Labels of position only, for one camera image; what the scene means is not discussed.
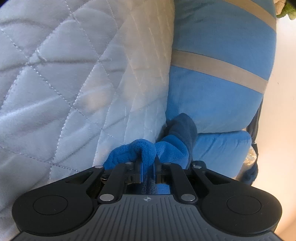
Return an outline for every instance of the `quilted mattress pad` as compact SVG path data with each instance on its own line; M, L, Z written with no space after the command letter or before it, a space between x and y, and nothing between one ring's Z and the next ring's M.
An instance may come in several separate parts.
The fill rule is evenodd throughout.
M0 240L22 193L165 124L172 0L9 0L0 8Z

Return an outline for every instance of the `metal rivet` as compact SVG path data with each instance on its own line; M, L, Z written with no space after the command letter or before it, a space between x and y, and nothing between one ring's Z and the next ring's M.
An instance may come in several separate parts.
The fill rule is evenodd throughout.
M109 202L112 201L114 199L114 196L112 194L103 194L100 196L100 199L104 202Z
M191 202L191 201L193 201L193 200L195 199L195 196L192 195L192 194L183 194L183 195L181 196L181 199L182 199L183 201Z

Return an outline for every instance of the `dark blue fabric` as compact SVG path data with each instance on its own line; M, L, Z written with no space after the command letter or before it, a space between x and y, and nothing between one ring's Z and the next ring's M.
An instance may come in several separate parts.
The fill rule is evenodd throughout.
M153 163L155 156L158 154L159 160L162 163L177 163L181 167L186 168L191 161L189 157L192 156L197 131L190 117L185 114L180 114L169 123L165 133L168 135L156 144L152 144L144 139L139 139L128 145L115 148L104 163L105 169L113 169L118 163L135 161L137 157L141 157L143 162L143 184L141 193L169 193L167 185L156 186L154 183Z
M233 178L239 173L251 143L246 131L199 134L193 160L203 161L208 169Z
M274 14L272 0L254 1ZM226 1L174 2L173 49L219 59L269 79L276 45L270 26ZM166 117L184 112L198 133L238 131L251 122L262 97L247 87L171 66Z

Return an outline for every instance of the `white surface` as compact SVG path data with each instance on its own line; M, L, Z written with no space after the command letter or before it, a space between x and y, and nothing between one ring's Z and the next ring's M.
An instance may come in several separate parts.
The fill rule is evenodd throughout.
M279 19L275 63L264 95L257 137L259 175L254 186L273 194L283 207L277 234L296 218L295 43L296 20Z
M10 0L0 9L0 240L13 201L165 124L173 0Z

